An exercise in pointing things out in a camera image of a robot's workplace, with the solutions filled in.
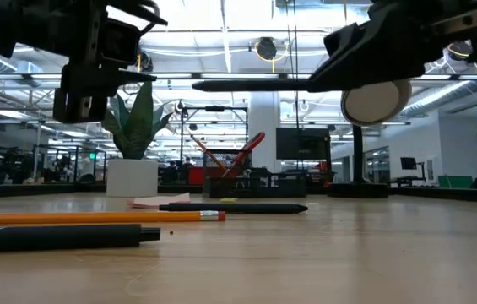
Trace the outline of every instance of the black pen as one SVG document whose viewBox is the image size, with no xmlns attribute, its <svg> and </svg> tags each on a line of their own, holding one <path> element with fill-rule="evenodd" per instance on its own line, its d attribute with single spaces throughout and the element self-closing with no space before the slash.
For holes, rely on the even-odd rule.
<svg viewBox="0 0 477 304">
<path fill-rule="evenodd" d="M 225 211 L 230 214 L 299 214 L 307 207 L 299 204 L 203 204 L 170 203 L 161 205 L 160 211 Z"/>
<path fill-rule="evenodd" d="M 158 241 L 160 228 L 141 225 L 0 226 L 0 252 L 138 247 Z"/>
</svg>

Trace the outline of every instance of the white pot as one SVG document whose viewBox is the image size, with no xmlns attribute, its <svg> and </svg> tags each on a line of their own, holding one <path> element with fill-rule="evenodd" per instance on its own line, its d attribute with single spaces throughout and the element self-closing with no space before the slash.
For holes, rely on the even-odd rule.
<svg viewBox="0 0 477 304">
<path fill-rule="evenodd" d="M 106 195 L 113 198 L 157 196 L 158 165 L 152 160 L 110 160 Z"/>
</svg>

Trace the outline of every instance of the wooden tabletop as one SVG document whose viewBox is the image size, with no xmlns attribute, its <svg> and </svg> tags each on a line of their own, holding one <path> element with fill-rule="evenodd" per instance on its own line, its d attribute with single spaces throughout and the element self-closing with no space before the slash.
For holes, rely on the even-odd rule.
<svg viewBox="0 0 477 304">
<path fill-rule="evenodd" d="M 162 240 L 141 248 L 0 254 L 0 303 L 477 303 L 477 204 L 258 202 L 282 201 L 310 209 L 149 225 Z M 0 212 L 126 208 L 103 193 L 0 198 Z"/>
</svg>

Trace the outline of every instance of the monitor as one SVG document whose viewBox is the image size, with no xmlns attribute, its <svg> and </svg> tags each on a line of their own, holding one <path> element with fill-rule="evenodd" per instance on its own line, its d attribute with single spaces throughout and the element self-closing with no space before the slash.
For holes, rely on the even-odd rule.
<svg viewBox="0 0 477 304">
<path fill-rule="evenodd" d="M 416 158 L 414 157 L 402 157 L 401 158 L 402 170 L 416 170 Z"/>
<path fill-rule="evenodd" d="M 276 128 L 276 158 L 278 160 L 326 160 L 329 158 L 328 129 Z"/>
</svg>

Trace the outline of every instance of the pink paper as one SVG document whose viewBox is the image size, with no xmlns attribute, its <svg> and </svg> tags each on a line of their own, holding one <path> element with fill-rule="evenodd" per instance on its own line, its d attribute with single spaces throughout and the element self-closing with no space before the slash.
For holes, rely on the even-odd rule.
<svg viewBox="0 0 477 304">
<path fill-rule="evenodd" d="M 132 208 L 157 208 L 162 204 L 170 203 L 191 203 L 189 193 L 184 193 L 176 196 L 161 196 L 153 198 L 135 198 L 133 201 L 128 200 L 127 204 Z"/>
</svg>

